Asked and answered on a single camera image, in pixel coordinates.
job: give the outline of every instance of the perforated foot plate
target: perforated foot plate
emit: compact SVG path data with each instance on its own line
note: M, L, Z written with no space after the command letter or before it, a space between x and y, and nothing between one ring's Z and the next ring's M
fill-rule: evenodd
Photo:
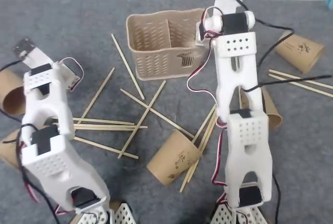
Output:
M239 210L239 212L243 213L237 214L240 224L246 224L246 218L248 219L248 224L267 224L267 221L257 207L244 208ZM232 213L225 205L220 205L218 206L210 224L232 224L232 221Z

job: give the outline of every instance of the beige plastic basket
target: beige plastic basket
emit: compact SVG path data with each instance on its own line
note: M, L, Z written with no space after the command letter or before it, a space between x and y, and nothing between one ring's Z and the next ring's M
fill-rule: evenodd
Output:
M196 23L203 8L130 15L126 21L127 41L140 80L190 75L207 54L195 46Z

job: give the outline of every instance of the white bracket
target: white bracket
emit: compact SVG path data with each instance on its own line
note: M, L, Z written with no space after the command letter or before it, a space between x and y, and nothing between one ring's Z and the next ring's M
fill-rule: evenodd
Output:
M38 154L36 144L23 148L22 164L65 210L74 209L71 192L77 188L90 189L100 198L99 202L79 212L89 212L99 206L108 209L110 196L106 184L93 166L80 158L64 135L52 137L50 151L44 154Z
M272 197L272 155L268 145L268 116L263 111L251 111L251 117L242 118L238 113L228 118L229 153L225 165L228 204L240 207L239 189L257 186L262 201L260 206ZM243 185L245 175L254 172L258 178L255 184Z
M22 124L32 123L38 129L44 126L45 121L52 116L58 117L59 132L65 135L67 140L74 138L74 126L72 112L67 103L67 88L61 75L61 65L52 64L52 69L30 76L24 74L25 115ZM34 88L35 85L49 83L49 94L42 93ZM26 145L31 143L32 128L22 129L22 139Z

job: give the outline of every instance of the cable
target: cable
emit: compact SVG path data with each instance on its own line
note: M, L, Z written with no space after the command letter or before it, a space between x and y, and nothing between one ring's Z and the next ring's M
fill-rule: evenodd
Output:
M264 94L261 92L261 97L262 97L262 104L263 104L263 110L266 113L266 103L265 103L265 98ZM275 209L275 224L278 224L278 216L279 216L279 210L280 210L280 204L281 204L281 189L279 186L279 183L277 182L276 176L274 172L272 172L273 175L273 180L277 189L277 203L276 203L276 209Z
M209 61L209 58L210 58L210 55L211 55L211 53L212 53L212 49L211 49L211 43L212 43L212 40L213 40L213 38L210 38L210 40L209 40L209 51L208 51L208 54L207 54L207 58L206 58L206 60L205 60L205 62L201 65L201 66L199 66L198 68L196 68L195 69L195 71L188 77L188 79L187 79L187 81L186 81L186 86L187 86L187 88L190 90L190 91L192 91L192 92L194 92L194 93L208 93L213 99L214 99L214 101L215 101L215 103L216 103L216 105L217 105L217 100L216 100L216 98L215 98L215 96L214 96L214 94L213 93L211 93L209 90L206 90L206 89L193 89L192 87L190 87L190 85L189 85L189 81L194 77L194 76L196 76L205 66L206 66L206 64L208 63L208 61Z
M72 87L69 89L69 91L72 92L72 91L74 91L74 90L76 89L76 87L79 85L79 83L80 83L80 82L82 81L82 79L84 78L84 70L83 70L82 66L80 65L80 63L78 63L77 60L74 59L74 58L72 58L72 57L66 57L66 58L63 58L62 60L59 61L59 63L63 63L63 64L65 64L64 61L67 60L67 59L73 60L73 61L78 65L78 67L81 69L81 73L82 73L81 77L79 77L79 80L76 81L76 82L72 85Z
M212 8L217 9L217 10L221 13L221 15L223 15L222 10L220 10L218 7L215 7L215 6L207 7L207 8L203 11L203 13L202 13L202 15L201 15L201 24L202 24L202 25L203 25L203 20L204 20L205 17L206 17L207 11L208 11L209 9L212 9Z
M277 182L277 179L275 177L275 174L273 172L273 180L277 189L277 203L276 203L276 209L275 209L275 224L278 224L278 217L279 217L279 209L281 204L281 189L279 186L279 183Z
M214 173L212 175L211 181L215 185L227 186L227 184L225 182L216 181L216 177L219 173L220 164L221 164L221 149L222 149L222 141L223 141L223 132L224 132L224 129L222 129L222 131L220 133L219 142L217 144L216 165L215 165L215 170L214 170Z
M2 72L4 69L7 69L8 67L11 67L12 65L15 65L15 64L18 64L18 63L21 63L23 61L23 59L20 59L20 60L16 60L16 61L13 61L9 64L6 64L5 66L3 66L1 69L0 69L0 72Z
M21 160L21 157L20 157L20 151L21 151L20 136L21 136L22 128L25 127L25 126L31 126L32 127L34 125L33 124L24 124L24 125L22 125L20 127L20 130L19 130L17 136L16 136L16 159L17 159L17 162L18 162L18 165L19 165L20 172L22 174L22 180L24 182L24 185L29 184L34 190L36 190L44 198L48 208L52 212L54 220L56 221L57 224L60 224L60 221L59 221L57 215L54 213L54 210L53 210L53 207L52 207L52 204L51 204L50 200L47 198L46 194L41 189L39 189L35 184L33 184L30 181L30 179L29 179L29 177L28 177L27 173L25 172L24 167L22 165L22 160Z
M250 89L243 89L244 92L249 93L257 88L260 88L265 85L275 85L275 84L284 84L284 83L290 83L290 82L301 82L301 81L311 81L311 80L322 80L324 78L331 78L332 75L320 75L316 77L305 77L305 78L293 78L291 80L283 80L283 81L272 81L272 82L265 82L265 83L258 83L256 86L250 88Z
M242 2L241 0L235 0L237 1L246 11L249 10L249 8L245 5L244 2ZM295 33L295 30L293 28L289 28L289 27L284 27L284 26L281 26L281 25L273 25L273 24L270 24L270 23L267 23L261 19L258 19L257 17L255 18L255 20L266 26L266 27L269 27L269 28L275 28L275 29L282 29L282 30L288 30L290 31L290 33L288 33L285 37L279 39L276 43L274 43L265 53L264 55L260 58L259 62L258 62L258 65L257 65L257 72L259 72L259 69L262 65L262 63L264 62L264 60L267 58L267 56L271 53L272 50L274 50L275 47L277 47L279 44L281 44L283 41L285 41L287 38L289 38L290 36L294 35Z

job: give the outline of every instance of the black wire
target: black wire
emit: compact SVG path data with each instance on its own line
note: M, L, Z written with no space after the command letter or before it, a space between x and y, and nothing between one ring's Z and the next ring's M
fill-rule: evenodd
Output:
M242 2L241 0L235 0L237 1L246 11L249 10L249 8L245 5L244 2ZM294 33L295 33L295 30L293 28L289 28L289 27L284 27L284 26L281 26L281 25L273 25L273 24L270 24L270 23L267 23L261 19L258 19L257 17L255 18L255 20L266 26L266 27L269 27L269 28L276 28L276 29L282 29L282 30L288 30L290 31L290 33L288 33L285 37L279 39L276 43L274 43L265 53L264 55L260 58L259 62L258 62L258 65L257 65L257 72L259 72L259 69L262 65L262 63L264 62L264 60L267 58L267 56L271 53L272 50L274 50L275 47L277 47L279 44L281 44L283 41L285 41L287 38L289 38L290 36L292 36Z
M240 211L236 211L236 213L243 215L245 217L246 224L248 224L248 217L246 216L246 214L244 214L244 213L242 213Z
M32 127L35 131L38 130L37 127L35 125L33 125L33 124L22 124L21 128L26 127L26 126ZM14 140L3 141L2 143L13 143L13 142L16 142L16 138Z
M264 94L261 92L261 97L262 97L262 104L263 104L263 110L266 113L266 103L265 103L265 98ZM279 183L277 182L276 176L274 172L272 172L273 175L273 180L277 189L277 203L276 203L276 208L275 208L275 224L278 224L278 216L279 216L279 210L280 210L280 204L281 204L281 189L279 186Z
M15 65L15 64L18 64L18 63L21 63L23 61L23 59L20 59L20 60L16 60L16 61L13 61L9 64L6 64L5 66L3 66L1 69L0 69L0 72L2 72L4 69L7 69L8 67L11 67L12 65Z
M22 174L22 179L23 179L23 182L24 184L29 184L34 190L36 190L45 200L48 208L50 209L50 211L52 212L52 215L54 217L54 220L56 221L57 224L60 224L60 221L57 217L57 215L54 213L54 208L52 207L52 204L50 202L50 200L48 199L48 197L46 196L46 194L41 190L39 189L35 184L33 184L27 173L25 172L25 169L22 165L22 161L21 161L21 157L20 157L20 151L21 151L21 148L20 148L20 136L21 136L21 131L22 131L22 128L25 127L25 126L31 126L33 127L35 130L37 130L36 126L34 126L33 124L23 124L21 125L20 127L20 130L16 136L16 159L17 159L17 162L18 162L18 165L19 165L19 169L20 169L20 172Z
M6 64L5 66L1 67L0 69L0 72L2 72L4 69L7 69L8 67L11 67L12 65L15 65L15 64L18 64L18 63L21 63L23 61L23 59L20 59L20 60L16 60L16 61L13 61L9 64ZM18 122L18 123L21 123L21 120L19 120L18 118L14 117L14 116L11 116L9 115L7 112L3 111L2 109L0 109L0 112L5 115L6 117Z
M278 224L278 217L279 217L279 209L281 204L281 189L279 186L279 183L277 182L276 176L273 172L273 180L277 189L277 203L276 203L276 209L275 209L275 224Z
M291 80L282 80L282 81L272 81L272 82L264 82L264 83L258 83L256 86L250 88L250 89L243 89L246 93L249 93L255 89L258 89L265 85L275 85L275 84L284 84L284 83L290 83L290 82L301 82L301 81L311 81L311 80L322 80L324 78L331 78L332 75L321 75L316 77L305 77L305 78L293 78Z

